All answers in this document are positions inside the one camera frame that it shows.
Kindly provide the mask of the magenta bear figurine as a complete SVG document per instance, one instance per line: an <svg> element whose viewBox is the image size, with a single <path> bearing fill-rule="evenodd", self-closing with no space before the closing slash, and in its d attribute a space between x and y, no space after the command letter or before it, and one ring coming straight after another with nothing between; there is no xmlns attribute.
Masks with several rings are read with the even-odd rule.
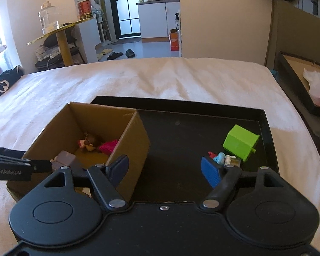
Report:
<svg viewBox="0 0 320 256"><path fill-rule="evenodd" d="M97 151L110 156L113 153L117 144L118 144L117 139L104 142L97 147Z"/></svg>

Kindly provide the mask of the brown girl figurine pink hat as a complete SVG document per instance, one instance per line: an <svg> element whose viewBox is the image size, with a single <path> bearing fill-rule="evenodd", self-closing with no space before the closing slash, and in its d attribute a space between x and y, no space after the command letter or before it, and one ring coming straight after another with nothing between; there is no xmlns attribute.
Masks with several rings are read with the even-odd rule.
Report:
<svg viewBox="0 0 320 256"><path fill-rule="evenodd" d="M92 152L97 146L97 137L93 134L86 134L84 139L80 139L78 142L80 149L88 152Z"/></svg>

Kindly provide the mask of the lilac toy armchair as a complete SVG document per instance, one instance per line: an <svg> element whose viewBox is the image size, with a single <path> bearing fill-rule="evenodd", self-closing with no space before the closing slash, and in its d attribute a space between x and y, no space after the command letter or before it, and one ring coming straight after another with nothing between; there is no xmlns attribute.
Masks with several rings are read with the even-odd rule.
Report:
<svg viewBox="0 0 320 256"><path fill-rule="evenodd" d="M68 166L73 170L81 170L83 167L79 159L69 152L62 150L54 159L51 160L52 170L56 171L63 166Z"/></svg>

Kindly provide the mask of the small blue red figurine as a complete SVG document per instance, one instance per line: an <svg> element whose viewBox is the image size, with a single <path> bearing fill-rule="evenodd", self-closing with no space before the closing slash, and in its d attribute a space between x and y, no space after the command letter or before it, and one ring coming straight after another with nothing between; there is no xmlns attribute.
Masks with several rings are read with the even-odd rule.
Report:
<svg viewBox="0 0 320 256"><path fill-rule="evenodd" d="M223 152L215 154L214 152L209 151L208 155L214 162L216 162L220 166L228 165L231 163L231 157L224 154Z"/></svg>

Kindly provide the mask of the green toy house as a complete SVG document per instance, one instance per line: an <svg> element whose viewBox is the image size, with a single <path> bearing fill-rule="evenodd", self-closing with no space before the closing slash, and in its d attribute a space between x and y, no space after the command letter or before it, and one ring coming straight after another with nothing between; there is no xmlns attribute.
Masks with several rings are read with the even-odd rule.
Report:
<svg viewBox="0 0 320 256"><path fill-rule="evenodd" d="M255 146L258 140L258 134L254 134L236 124L228 132L223 143L223 148L240 158L243 162L246 162L249 156L256 152Z"/></svg>

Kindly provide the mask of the brown cardboard box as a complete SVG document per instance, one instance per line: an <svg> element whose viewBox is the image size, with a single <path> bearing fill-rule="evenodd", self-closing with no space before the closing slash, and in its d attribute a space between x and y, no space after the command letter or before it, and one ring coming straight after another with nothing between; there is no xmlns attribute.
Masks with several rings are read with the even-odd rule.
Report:
<svg viewBox="0 0 320 256"><path fill-rule="evenodd" d="M71 102L40 132L24 158L52 160L65 151L88 169L96 164L109 166L126 155L129 169L117 190L129 201L149 148L150 141L137 110Z"/></svg>

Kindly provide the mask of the black shallow tray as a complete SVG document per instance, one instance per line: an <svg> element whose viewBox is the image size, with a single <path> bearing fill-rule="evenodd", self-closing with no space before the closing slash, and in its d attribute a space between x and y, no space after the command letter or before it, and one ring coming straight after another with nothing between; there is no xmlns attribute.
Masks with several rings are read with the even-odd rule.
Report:
<svg viewBox="0 0 320 256"><path fill-rule="evenodd" d="M150 150L133 202L200 202L211 190L201 172L201 159L223 151L234 125L259 135L256 152L243 163L245 171L260 166L279 170L271 130L262 109L221 104L97 96L93 104L137 109L150 140Z"/></svg>

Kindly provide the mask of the black slipper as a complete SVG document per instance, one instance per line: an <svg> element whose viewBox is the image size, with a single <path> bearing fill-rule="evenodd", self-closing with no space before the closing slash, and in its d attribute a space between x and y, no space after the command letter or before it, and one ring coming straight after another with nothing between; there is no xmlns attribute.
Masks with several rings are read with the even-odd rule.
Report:
<svg viewBox="0 0 320 256"><path fill-rule="evenodd" d="M125 51L125 55L127 56L127 58L136 57L135 52L132 49L127 49L127 51Z"/></svg>
<svg viewBox="0 0 320 256"><path fill-rule="evenodd" d="M119 53L116 53L116 52L112 52L108 57L107 57L107 60L115 60L119 57L121 57L123 55L123 53L119 52Z"/></svg>

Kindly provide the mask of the black tray with cardboard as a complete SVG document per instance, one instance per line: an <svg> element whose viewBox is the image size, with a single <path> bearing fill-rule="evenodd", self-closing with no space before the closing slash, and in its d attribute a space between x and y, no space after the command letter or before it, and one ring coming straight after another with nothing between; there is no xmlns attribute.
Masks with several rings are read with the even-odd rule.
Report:
<svg viewBox="0 0 320 256"><path fill-rule="evenodd" d="M312 134L320 138L320 107L309 94L309 83L303 77L304 70L320 72L320 63L297 55L278 52L274 77L302 116Z"/></svg>

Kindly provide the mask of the white plastic bag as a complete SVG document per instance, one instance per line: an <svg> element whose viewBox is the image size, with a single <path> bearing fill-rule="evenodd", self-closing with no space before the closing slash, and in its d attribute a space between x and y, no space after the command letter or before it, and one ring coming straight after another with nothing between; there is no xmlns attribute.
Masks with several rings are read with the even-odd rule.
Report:
<svg viewBox="0 0 320 256"><path fill-rule="evenodd" d="M309 95L316 106L320 107L320 72L304 69L304 79L309 84Z"/></svg>

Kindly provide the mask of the orange cardboard box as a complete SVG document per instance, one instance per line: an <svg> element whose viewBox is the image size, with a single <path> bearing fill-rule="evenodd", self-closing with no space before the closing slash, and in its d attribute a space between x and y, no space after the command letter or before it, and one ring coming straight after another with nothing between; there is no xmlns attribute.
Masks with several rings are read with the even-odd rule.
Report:
<svg viewBox="0 0 320 256"><path fill-rule="evenodd" d="M180 50L178 29L170 29L169 30L169 42L170 42L171 51L179 51Z"/></svg>

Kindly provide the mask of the gold round side table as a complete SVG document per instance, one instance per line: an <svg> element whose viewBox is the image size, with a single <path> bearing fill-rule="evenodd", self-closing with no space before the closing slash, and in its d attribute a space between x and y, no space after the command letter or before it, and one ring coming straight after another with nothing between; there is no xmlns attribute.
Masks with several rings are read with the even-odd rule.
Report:
<svg viewBox="0 0 320 256"><path fill-rule="evenodd" d="M68 29L68 28L72 28L72 27L74 27L74 26L76 26L78 24L90 21L90 20L93 20L93 17L82 19L82 20L77 20L77 21L69 23L67 25L63 25L63 26L59 27L58 29L55 29L55 30L53 30L53 31L51 31L51 32L49 32L49 33L47 33L45 35L42 35L42 36L36 38L33 41L28 42L26 45L30 46L30 45L32 45L36 41L39 41L42 38L49 37L50 35L56 35L58 46L59 46L59 50L60 50L60 53L61 53L61 56L62 56L62 60L63 60L63 63L65 65L65 67L72 66L72 65L74 65L74 63L73 63L73 59L72 59L72 56L71 56L69 44L67 42L67 37L66 37L65 30Z"/></svg>

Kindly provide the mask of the clear glass jar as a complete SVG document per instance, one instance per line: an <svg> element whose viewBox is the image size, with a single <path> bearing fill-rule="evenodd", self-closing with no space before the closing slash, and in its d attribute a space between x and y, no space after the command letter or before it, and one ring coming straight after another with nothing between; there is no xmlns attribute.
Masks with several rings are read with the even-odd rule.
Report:
<svg viewBox="0 0 320 256"><path fill-rule="evenodd" d="M44 35L59 28L58 10L55 6L52 6L49 1L42 4L39 19Z"/></svg>

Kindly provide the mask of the white kitchen cabinet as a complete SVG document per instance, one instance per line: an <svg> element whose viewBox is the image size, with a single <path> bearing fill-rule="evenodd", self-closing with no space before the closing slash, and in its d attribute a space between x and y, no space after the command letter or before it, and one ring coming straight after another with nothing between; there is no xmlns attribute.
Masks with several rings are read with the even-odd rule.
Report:
<svg viewBox="0 0 320 256"><path fill-rule="evenodd" d="M169 32L176 28L179 1L155 1L137 4L141 40L143 42L168 42Z"/></svg>

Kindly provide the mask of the red tin can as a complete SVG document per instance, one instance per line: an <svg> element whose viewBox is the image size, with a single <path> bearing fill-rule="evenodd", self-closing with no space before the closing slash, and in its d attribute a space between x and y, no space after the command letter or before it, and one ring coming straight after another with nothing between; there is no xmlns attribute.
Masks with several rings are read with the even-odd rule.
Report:
<svg viewBox="0 0 320 256"><path fill-rule="evenodd" d="M91 19L93 17L92 14L92 6L90 0L82 0L77 2L77 9L79 12L79 19Z"/></svg>

